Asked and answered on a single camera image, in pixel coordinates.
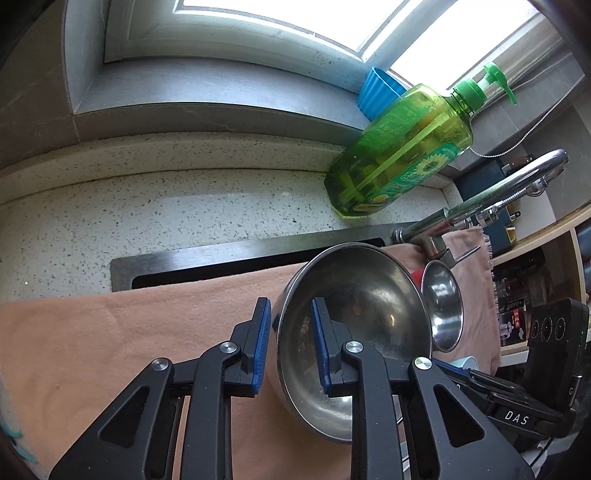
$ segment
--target towel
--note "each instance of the towel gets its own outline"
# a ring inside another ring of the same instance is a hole
[[[454,256],[481,249],[453,269],[465,308],[462,339],[453,352],[434,356],[474,355],[482,371],[494,373],[501,347],[485,238],[476,228],[445,240]],[[410,271],[426,264],[415,245],[385,249]],[[152,359],[181,362],[228,340],[237,323],[251,318],[257,297],[273,302],[300,267],[0,305],[0,375],[42,471],[49,473]],[[256,398],[232,400],[232,464],[236,480],[345,480],[350,446],[308,430],[265,382]]]

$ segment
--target silver screw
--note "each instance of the silver screw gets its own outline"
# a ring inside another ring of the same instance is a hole
[[[152,370],[156,370],[157,372],[161,372],[162,370],[166,370],[170,365],[170,362],[166,358],[157,358],[153,360],[152,363]]]
[[[234,353],[238,350],[238,345],[234,342],[223,342],[220,344],[220,350],[224,353]]]
[[[345,348],[348,352],[359,353],[361,350],[363,350],[363,344],[361,342],[356,342],[355,340],[353,340],[351,342],[347,342],[345,344]]]
[[[429,370],[433,364],[428,358],[418,356],[414,359],[414,366],[419,370]]]

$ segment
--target faucet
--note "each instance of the faucet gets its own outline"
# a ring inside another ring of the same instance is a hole
[[[569,157],[562,149],[542,155],[471,199],[453,208],[442,208],[406,228],[396,229],[392,239],[395,244],[419,245],[429,260],[440,260],[453,268],[458,261],[446,247],[444,233],[468,228],[474,217],[480,226],[490,225],[498,220],[499,211],[510,203],[525,195],[541,195],[568,162]]]

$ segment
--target metal bowl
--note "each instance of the metal bowl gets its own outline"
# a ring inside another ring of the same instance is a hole
[[[431,324],[408,271],[379,248],[337,245],[306,264],[272,307],[266,371],[296,416],[336,442],[351,441],[350,397],[329,398],[316,365],[310,304],[322,296],[330,316],[355,340],[383,355],[411,361],[431,356]]]
[[[451,352],[460,341],[464,326],[464,305],[456,278],[439,260],[425,267],[421,292],[431,317],[433,345],[440,352]]]

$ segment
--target dish soap bottle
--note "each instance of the dish soap bottle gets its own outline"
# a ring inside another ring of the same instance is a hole
[[[327,173],[335,209],[345,217],[370,215],[448,165],[472,145],[470,116],[493,83],[516,105],[500,68],[491,62],[484,71],[478,83],[462,80],[442,95],[421,83],[392,103]]]

